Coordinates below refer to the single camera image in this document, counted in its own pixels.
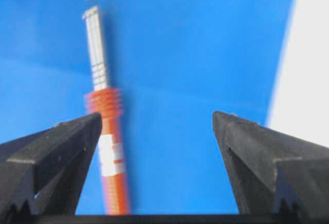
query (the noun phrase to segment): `white wall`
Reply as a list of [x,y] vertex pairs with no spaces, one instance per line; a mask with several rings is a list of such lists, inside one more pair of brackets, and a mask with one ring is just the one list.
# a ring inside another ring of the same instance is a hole
[[329,147],[329,0],[295,0],[267,126]]

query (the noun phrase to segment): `white stripe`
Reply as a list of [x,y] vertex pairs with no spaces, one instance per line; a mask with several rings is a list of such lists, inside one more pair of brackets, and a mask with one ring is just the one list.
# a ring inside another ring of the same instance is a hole
[[114,142],[113,135],[101,135],[98,150],[102,176],[113,176],[125,172],[124,162],[114,163],[115,160],[123,159],[123,149],[121,143]]

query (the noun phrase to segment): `orange ridged grip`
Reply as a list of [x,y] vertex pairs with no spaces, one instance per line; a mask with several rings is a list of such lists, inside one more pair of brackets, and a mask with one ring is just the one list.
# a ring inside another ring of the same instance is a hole
[[124,155],[120,140],[119,96],[119,91],[115,88],[105,88],[86,95],[88,113],[99,112],[102,116],[103,129],[98,148],[106,213],[110,215],[130,213]]

